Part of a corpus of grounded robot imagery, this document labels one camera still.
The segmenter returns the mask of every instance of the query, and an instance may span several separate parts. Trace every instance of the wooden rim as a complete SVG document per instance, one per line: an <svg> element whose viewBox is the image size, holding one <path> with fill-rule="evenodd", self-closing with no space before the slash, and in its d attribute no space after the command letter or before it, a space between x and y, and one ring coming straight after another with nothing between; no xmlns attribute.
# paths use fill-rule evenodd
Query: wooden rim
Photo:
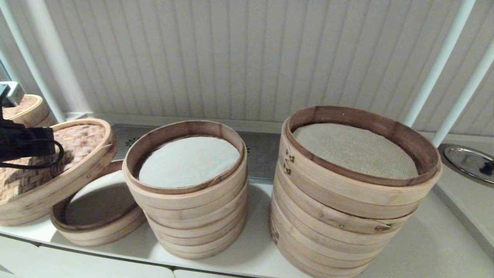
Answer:
<svg viewBox="0 0 494 278"><path fill-rule="evenodd" d="M396 230L382 234L361 234L341 230L310 216L290 198L282 199L279 191L275 191L273 198L281 213L297 230L311 240L334 250L346 253L381 250L398 232Z"/></svg>
<svg viewBox="0 0 494 278"><path fill-rule="evenodd" d="M383 178L356 172L326 161L304 148L292 133L299 127L319 123L352 126L385 137L412 158L419 175L409 179ZM302 155L327 170L354 180L385 186L419 185L433 178L441 168L439 152L428 139L397 121L365 110L343 106L307 107L291 115L285 121L284 128L283 134Z"/></svg>
<svg viewBox="0 0 494 278"><path fill-rule="evenodd" d="M22 117L34 109L36 109L38 106L40 106L43 103L43 98L39 95L36 94L25 94L23 98L34 98L36 100L35 103L33 103L31 106L29 106L27 109L22 110L20 113L15 113L11 117L5 117L6 120L14 120L18 117Z"/></svg>
<svg viewBox="0 0 494 278"><path fill-rule="evenodd" d="M275 238L273 239L275 241L276 245L279 245L280 241L285 241L289 243L292 248L296 249L298 252L302 253L306 257L311 258L315 262L322 264L322 265L327 265L335 268L355 268L355 267L360 267L363 266L367 263L369 263L371 260L375 258L370 257L367 259L363 260L358 260L358 261L344 261L344 260L338 260L334 259L322 254L317 253L316 251L308 248L307 246L303 245L301 242L296 240L291 234L287 233L285 229L277 229L277 234L273 235Z"/></svg>
<svg viewBox="0 0 494 278"><path fill-rule="evenodd" d="M155 187L146 185L137 178L142 163L144 163L144 160L148 157L150 152L155 151L164 143L176 139L201 135L221 138L232 144L240 154L235 164L222 174L201 184L185 187ZM246 152L247 150L244 141L240 138L238 133L230 127L210 121L184 121L157 128L143 135L128 150L123 162L123 170L126 172L126 176L130 182L144 191L158 194L185 194L211 187L228 178L237 168L239 168L242 160L247 156Z"/></svg>
<svg viewBox="0 0 494 278"><path fill-rule="evenodd" d="M423 183L400 187L377 185L355 180L314 163L314 161L303 155L298 149L291 147L289 145L290 142L286 137L285 130L286 129L283 129L283 134L280 139L279 162L285 166L284 170L289 176L291 176L294 171L298 172L299 176L307 183L304 186L314 187L312 190L321 192L332 191L350 199L375 205L407 205L419 202L425 197L439 180L439 177L443 172L443 167L440 164L438 171L434 173L434 176Z"/></svg>
<svg viewBox="0 0 494 278"><path fill-rule="evenodd" d="M300 190L286 175L282 173L279 164L276 169L273 186L277 192L282 194L281 198L290 198L296 206L300 207L313 218L349 232L357 232L361 234L382 234L396 231L403 227L405 221L412 215L412 213L409 213L399 218L377 220L362 218L335 210L318 202ZM389 206L384 208L390 210L393 209L393 207Z"/></svg>
<svg viewBox="0 0 494 278"><path fill-rule="evenodd" d="M227 227L231 223L235 222L237 219L240 219L241 215L246 213L247 211L246 203L247 203L247 199L245 199L240 206L238 206L232 213L225 216L224 218L216 222L213 222L209 225L205 225L195 229L180 230L180 229L171 229L168 227L163 227L149 217L148 217L148 222L149 225L151 226L151 229L153 229L153 232L156 235L159 234L161 238L165 241L175 244L180 244L180 245L189 245L189 244L198 245L199 243L196 243L198 241L201 241L202 243L207 243L209 241L212 241L212 240L206 241L206 238L216 239L218 237L221 237L222 234L219 232L220 230L225 230L226 232L231 230L228 229Z"/></svg>
<svg viewBox="0 0 494 278"><path fill-rule="evenodd" d="M248 180L245 181L242 190L233 200L231 200L229 203L219 208L218 210L208 214L204 214L200 217L186 219L186 220L161 219L159 217L149 214L148 217L152 218L154 222L158 223L159 225L171 229L193 229L193 228L206 226L224 218L225 216L232 213L232 211L234 211L241 204L243 204L244 201L247 199L247 187L248 187Z"/></svg>
<svg viewBox="0 0 494 278"><path fill-rule="evenodd" d="M5 119L23 124L26 127L49 127L57 123L43 98L35 94L25 94L19 106L4 108L3 112Z"/></svg>
<svg viewBox="0 0 494 278"><path fill-rule="evenodd" d="M276 244L278 250L280 253L288 253L290 254L293 258L296 258L298 262L301 264L306 265L307 267L314 269L315 271L324 273L326 275L333 275L336 277L340 276L347 276L347 275L358 275L364 271L364 269L369 265L369 263L354 267L354 268L337 268L333 266L328 266L324 265L321 263L316 262L312 258L307 257L303 253L301 253L299 250L293 247L293 245L290 245L286 240L283 238L279 238L278 242Z"/></svg>
<svg viewBox="0 0 494 278"><path fill-rule="evenodd" d="M171 246L171 248L173 250L180 251L180 249L182 249L183 246L190 246L192 248L194 246L206 245L208 243L212 243L216 240L223 238L224 236L226 236L226 234L228 234L236 226L238 226L238 224L241 221L243 221L244 218L247 217L247 214L245 212L246 212L245 209L242 210L242 213L237 215L237 217L235 217L233 220L231 220L225 227L223 227L223 228L221 228L221 229L219 229L213 233L210 233L210 234L207 234L204 236L200 236L200 237L180 238L180 237L173 237L173 236L165 235L165 234L162 234L162 233L159 233L156 231L154 231L154 232L155 232L156 237L159 237L164 242L167 242L167 246L169 248Z"/></svg>
<svg viewBox="0 0 494 278"><path fill-rule="evenodd" d="M116 171L121 170L122 169L122 163L123 163L122 159L112 161L107 167L105 167L105 169L103 169L103 171L100 174L96 175L91 180L91 182L102 177L102 176L105 176L107 174L114 173ZM109 216L106 219L103 219L101 221L98 221L97 223L93 223L93 224L89 224L89 225L70 225L70 224L67 224L67 222L66 222L65 212L66 212L67 206L69 205L70 201L72 200L72 198L74 198L75 195L76 195L76 193L72 194L70 197L68 197L65 200L61 201L60 203L54 205L51 209L51 213L50 213L51 222L54 225L56 224L57 226L59 226L65 232L69 232L69 231L70 232L88 232L91 230L98 229L102 226L105 226L105 225L108 225L114 221L117 221L118 219L122 218L123 216L125 216L126 214L130 213L132 210L134 210L138 207L137 203L133 202L131 205L126 207L123 211L121 211L115 215Z"/></svg>
<svg viewBox="0 0 494 278"><path fill-rule="evenodd" d="M129 171L125 170L124 161L123 176L125 177L125 182L127 183L130 192L132 192L137 204L140 205L141 203L144 203L148 206L168 210L189 209L203 206L211 202L211 200L217 200L233 187L237 186L238 183L247 179L247 156L243 156L240 166L224 180L199 191L184 194L160 194L148 192L137 186L129 175Z"/></svg>
<svg viewBox="0 0 494 278"><path fill-rule="evenodd" d="M205 253L211 250L214 250L216 248L221 247L224 242L228 242L231 238L233 237L238 237L240 233L242 232L244 225L247 221L247 217L244 215L244 217L241 218L241 221L238 222L233 229L228 231L223 237L220 237L214 241L201 244L201 245L193 245L193 246L186 246L186 245L178 245L178 244L173 244L167 241L161 241L162 244L164 244L167 249L171 249L173 251L177 252L183 252L183 253Z"/></svg>
<svg viewBox="0 0 494 278"><path fill-rule="evenodd" d="M43 186L0 204L0 225L18 225L50 213L53 205L81 189L111 162L117 150L117 139L113 136L110 125L99 119L82 119L58 124L52 128L56 131L75 125L100 125L105 128L105 135L94 151L67 171Z"/></svg>
<svg viewBox="0 0 494 278"><path fill-rule="evenodd" d="M378 219L379 221L395 219L410 214L417 209L420 203L420 201L418 201L399 206L369 204L327 190L306 179L296 168L291 168L291 174L287 175L281 164L277 163L276 171L280 177L284 176L287 180L290 180L298 190L304 192L317 202L358 217Z"/></svg>
<svg viewBox="0 0 494 278"><path fill-rule="evenodd" d="M80 246L97 246L116 241L126 236L145 221L146 217L142 213L142 210L136 207L115 222L88 232L65 232L58 229L55 224L54 226L66 239L74 244Z"/></svg>
<svg viewBox="0 0 494 278"><path fill-rule="evenodd" d="M353 274L353 275L347 275L347 276L334 276L334 275L329 275L325 274L322 272L318 272L316 270L311 269L310 267L306 266L305 264L301 263L297 259L295 259L290 253L286 252L283 248L279 249L280 253L283 255L283 257L291 263L294 267L296 267L298 270L302 271L303 273L311 276L311 277L317 277L317 278L354 278L359 274Z"/></svg>
<svg viewBox="0 0 494 278"><path fill-rule="evenodd" d="M245 217L244 220L242 222L240 222L241 226L237 226L237 228L235 228L235 230L237 232L232 237L229 237L222 245L220 245L220 246L218 246L212 250L209 250L207 252L203 252L203 253L188 253L188 252L176 251L176 250L168 248L166 246L166 242L164 242L163 240L161 240L159 238L158 238L158 242L163 247L163 249L165 249L168 253L170 253L174 256L177 256L179 258L189 259L189 260L206 259L206 258L209 258L212 256L216 256L219 253L225 251L228 247L230 247L230 245L232 245L235 242L235 240L237 240L237 238L242 233L246 221L247 221L247 217Z"/></svg>
<svg viewBox="0 0 494 278"><path fill-rule="evenodd" d="M369 253L347 253L321 245L318 242L309 239L297 228L295 228L280 211L274 199L271 200L271 221L273 224L271 227L271 231L274 239L277 239L279 237L279 230L284 229L286 233L292 235L293 238L295 238L301 244L307 246L307 248L333 259L342 261L361 261L373 258L381 251L377 250Z"/></svg>
<svg viewBox="0 0 494 278"><path fill-rule="evenodd" d="M169 220L193 219L217 211L221 207L227 205L230 201L232 201L233 199L235 199L235 197L239 195L242 188L244 188L245 183L246 183L245 180L241 181L230 191L226 192L223 196L219 197L218 199L195 208L167 210L167 209L155 208L147 205L146 203L140 203L139 206L144 211L146 211L147 214L160 219L169 219Z"/></svg>

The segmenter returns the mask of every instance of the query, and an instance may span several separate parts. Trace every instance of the black device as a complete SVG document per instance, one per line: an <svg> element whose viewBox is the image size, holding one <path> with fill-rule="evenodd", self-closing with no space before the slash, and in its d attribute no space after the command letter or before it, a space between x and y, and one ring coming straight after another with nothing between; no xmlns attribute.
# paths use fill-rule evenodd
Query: black device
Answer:
<svg viewBox="0 0 494 278"><path fill-rule="evenodd" d="M0 84L0 102L3 106L11 106L5 97L10 91L6 84ZM18 165L4 163L21 157L45 156L55 153L55 145L59 148L56 159L42 165ZM23 124L16 124L3 118L0 110L0 167L17 169L41 169L50 167L60 161L64 151L62 145L54 140L52 128L26 128Z"/></svg>

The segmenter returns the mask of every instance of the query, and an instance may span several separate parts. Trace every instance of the cabinet door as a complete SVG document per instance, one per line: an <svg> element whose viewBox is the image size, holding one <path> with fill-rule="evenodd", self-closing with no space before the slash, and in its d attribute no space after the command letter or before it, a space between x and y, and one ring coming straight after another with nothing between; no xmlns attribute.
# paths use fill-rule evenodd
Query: cabinet door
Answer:
<svg viewBox="0 0 494 278"><path fill-rule="evenodd" d="M1 271L0 277L32 278L38 273L49 270L39 248L31 243L0 235L0 265L13 273Z"/></svg>
<svg viewBox="0 0 494 278"><path fill-rule="evenodd" d="M41 256L56 264L47 276L50 278L174 278L173 272L166 267L103 258L45 246L39 249Z"/></svg>
<svg viewBox="0 0 494 278"><path fill-rule="evenodd" d="M211 274L204 273L198 271L190 271L190 270L175 270L173 272L175 274L175 278L234 278L237 276L229 276L229 275L219 275L219 274Z"/></svg>

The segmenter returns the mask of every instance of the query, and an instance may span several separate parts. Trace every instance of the white metal rod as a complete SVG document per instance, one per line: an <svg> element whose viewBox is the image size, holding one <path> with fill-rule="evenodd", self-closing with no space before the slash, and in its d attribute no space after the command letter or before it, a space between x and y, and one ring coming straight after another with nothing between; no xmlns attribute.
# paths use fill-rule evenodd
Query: white metal rod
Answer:
<svg viewBox="0 0 494 278"><path fill-rule="evenodd" d="M14 36L15 42L17 43L19 49L21 50L24 60L26 60L29 70L33 74L33 77L36 80L36 83L38 84L44 99L46 100L46 103L48 103L48 106L50 107L57 121L59 123L65 122L65 116L62 110L60 109L60 106L58 106L58 103L53 97L53 94L51 93L50 89L46 85L43 77L41 76L40 70L35 63L33 55L31 54L29 48L27 47L26 41L22 36L19 25L17 25L17 21L15 20L12 10L10 9L10 6L6 0L0 0L0 9L3 13L3 16L5 17L5 20L8 24L10 31L12 32L12 35Z"/></svg>
<svg viewBox="0 0 494 278"><path fill-rule="evenodd" d="M432 143L438 147L450 131L451 127L453 127L454 123L462 113L463 109L467 105L470 98L473 96L480 82L484 78L485 74L491 67L494 61L494 39L491 41L489 47L487 47L486 52L482 56L480 63L477 65L477 68L473 72L472 76L468 80L467 85L461 92L461 95L454 103L450 112L448 113L446 119L443 121L441 127L436 132L432 139Z"/></svg>
<svg viewBox="0 0 494 278"><path fill-rule="evenodd" d="M465 26L465 23L472 11L473 5L475 4L475 0L463 0L458 12L456 12L456 16L454 17L453 23L448 31L448 35L446 36L441 49L439 50L439 54L436 56L436 60L429 71L429 75L425 79L424 84L420 88L415 100L413 101L412 107L408 112L407 117L403 121L403 123L409 127L413 125L420 111L424 107L424 104L429 98L434 85L436 84L441 72L444 69L444 65L448 61L451 52L453 51L454 45L458 41L458 37Z"/></svg>
<svg viewBox="0 0 494 278"><path fill-rule="evenodd" d="M55 80L62 89L69 109L77 112L89 111L81 85L72 69L67 53L48 10L45 0L27 0L27 8L39 34L40 45L47 56Z"/></svg>
<svg viewBox="0 0 494 278"><path fill-rule="evenodd" d="M7 59L7 55L5 55L5 52L3 51L2 48L0 48L0 60L3 64L3 67L5 68L5 71L7 72L7 75L10 77L10 81L20 82L19 77L15 73L14 67L12 67L12 64Z"/></svg>

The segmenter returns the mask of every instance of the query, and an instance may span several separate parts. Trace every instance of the white wall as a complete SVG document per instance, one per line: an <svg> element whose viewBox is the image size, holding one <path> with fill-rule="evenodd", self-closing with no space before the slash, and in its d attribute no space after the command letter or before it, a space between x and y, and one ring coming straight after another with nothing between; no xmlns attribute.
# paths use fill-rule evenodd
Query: white wall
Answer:
<svg viewBox="0 0 494 278"><path fill-rule="evenodd" d="M282 122L308 105L353 106L403 120L459 6L459 0L46 2L92 111L264 122ZM43 64L25 3L10 4ZM477 0L415 129L438 129L494 37L493 26L494 2ZM65 111L76 110L70 92L55 91ZM494 66L452 132L494 135L493 103Z"/></svg>

